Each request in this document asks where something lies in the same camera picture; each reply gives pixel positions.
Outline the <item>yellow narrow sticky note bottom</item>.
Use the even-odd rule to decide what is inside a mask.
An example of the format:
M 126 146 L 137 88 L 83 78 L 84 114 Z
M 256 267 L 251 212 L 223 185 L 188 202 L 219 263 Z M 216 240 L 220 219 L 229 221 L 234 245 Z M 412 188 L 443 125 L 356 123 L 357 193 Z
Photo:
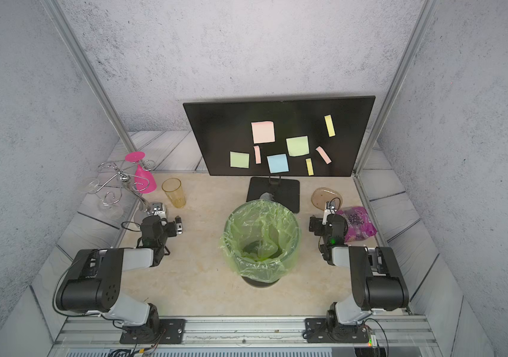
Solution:
M 307 167 L 307 175 L 313 176 L 314 175 L 314 171 L 313 171 L 313 162 L 312 162 L 312 159 L 306 159 L 305 162 L 306 162 L 306 167 Z

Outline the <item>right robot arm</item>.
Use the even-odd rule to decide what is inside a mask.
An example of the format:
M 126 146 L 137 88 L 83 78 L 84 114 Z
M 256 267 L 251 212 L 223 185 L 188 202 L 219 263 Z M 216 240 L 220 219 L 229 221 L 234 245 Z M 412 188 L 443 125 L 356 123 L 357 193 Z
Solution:
M 348 223 L 338 214 L 311 217 L 309 231 L 320 237 L 319 251 L 329 265 L 350 270 L 352 296 L 332 303 L 324 318 L 307 318 L 304 339 L 313 344 L 369 342 L 368 319 L 409 304 L 395 253 L 389 247 L 347 245 Z

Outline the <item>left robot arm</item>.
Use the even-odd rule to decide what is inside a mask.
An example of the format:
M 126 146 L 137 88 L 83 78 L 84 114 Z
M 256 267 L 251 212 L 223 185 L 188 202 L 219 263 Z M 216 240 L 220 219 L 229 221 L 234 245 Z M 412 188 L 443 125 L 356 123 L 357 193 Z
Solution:
M 124 272 L 157 267 L 169 255 L 169 238 L 181 234 L 182 219 L 143 219 L 134 248 L 82 249 L 56 284 L 52 307 L 66 317 L 100 316 L 121 330 L 123 345 L 178 345 L 184 319 L 160 318 L 152 303 L 121 291 Z

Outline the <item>blue sticky note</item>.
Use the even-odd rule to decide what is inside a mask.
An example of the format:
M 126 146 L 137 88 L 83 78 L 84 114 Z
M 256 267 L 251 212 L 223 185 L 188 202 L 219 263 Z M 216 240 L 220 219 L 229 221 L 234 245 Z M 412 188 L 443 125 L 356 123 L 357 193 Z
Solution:
M 289 171 L 289 164 L 286 154 L 267 156 L 267 163 L 271 174 L 286 173 Z

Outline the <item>large pink sticky note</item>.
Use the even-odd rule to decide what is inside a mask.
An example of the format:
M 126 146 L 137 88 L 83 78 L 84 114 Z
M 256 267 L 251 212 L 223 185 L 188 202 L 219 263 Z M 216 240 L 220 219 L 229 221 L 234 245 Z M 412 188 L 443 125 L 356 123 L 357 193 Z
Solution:
M 272 121 L 252 122 L 251 127 L 254 144 L 273 143 L 276 140 Z

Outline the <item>small pink narrow sticky note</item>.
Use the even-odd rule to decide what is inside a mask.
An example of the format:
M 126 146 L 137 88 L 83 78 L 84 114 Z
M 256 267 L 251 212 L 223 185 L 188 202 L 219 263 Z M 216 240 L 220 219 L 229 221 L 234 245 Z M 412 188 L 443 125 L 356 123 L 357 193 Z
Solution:
M 255 163 L 257 165 L 260 165 L 262 163 L 260 147 L 258 145 L 254 146 L 254 151 L 255 151 Z

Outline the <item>yellow narrow sticky note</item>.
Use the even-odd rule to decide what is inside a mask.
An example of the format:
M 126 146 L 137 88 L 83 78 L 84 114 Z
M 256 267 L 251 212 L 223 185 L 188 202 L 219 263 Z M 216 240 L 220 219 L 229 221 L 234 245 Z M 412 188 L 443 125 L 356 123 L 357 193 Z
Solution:
M 326 115 L 324 117 L 324 119 L 325 119 L 325 124 L 326 124 L 327 131 L 328 131 L 328 136 L 329 137 L 334 137 L 336 135 L 336 132 L 335 132 L 335 129 L 334 129 L 334 122 L 333 122 L 332 116 L 331 115 Z
M 307 175 L 313 176 L 314 175 L 314 171 L 313 171 L 313 162 L 312 162 L 312 159 L 306 159 L 305 162 L 306 162 L 306 167 L 307 167 Z

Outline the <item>yellow narrow sticky note top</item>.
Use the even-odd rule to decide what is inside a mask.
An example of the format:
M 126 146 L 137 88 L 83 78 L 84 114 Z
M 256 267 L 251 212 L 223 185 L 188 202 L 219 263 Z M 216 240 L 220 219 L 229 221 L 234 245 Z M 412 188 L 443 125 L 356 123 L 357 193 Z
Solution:
M 327 131 L 328 131 L 328 136 L 329 137 L 334 137 L 336 135 L 336 132 L 335 132 L 335 129 L 334 129 L 334 122 L 333 122 L 332 116 L 331 115 L 326 115 L 324 117 L 324 119 L 325 119 L 325 124 L 326 124 Z

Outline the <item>light green sticky note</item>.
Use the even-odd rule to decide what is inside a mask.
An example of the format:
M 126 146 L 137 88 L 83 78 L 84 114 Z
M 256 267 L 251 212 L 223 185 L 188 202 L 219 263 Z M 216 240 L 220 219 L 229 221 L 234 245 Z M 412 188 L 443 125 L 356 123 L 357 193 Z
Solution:
M 306 156 L 310 153 L 307 136 L 287 138 L 287 151 L 290 157 Z

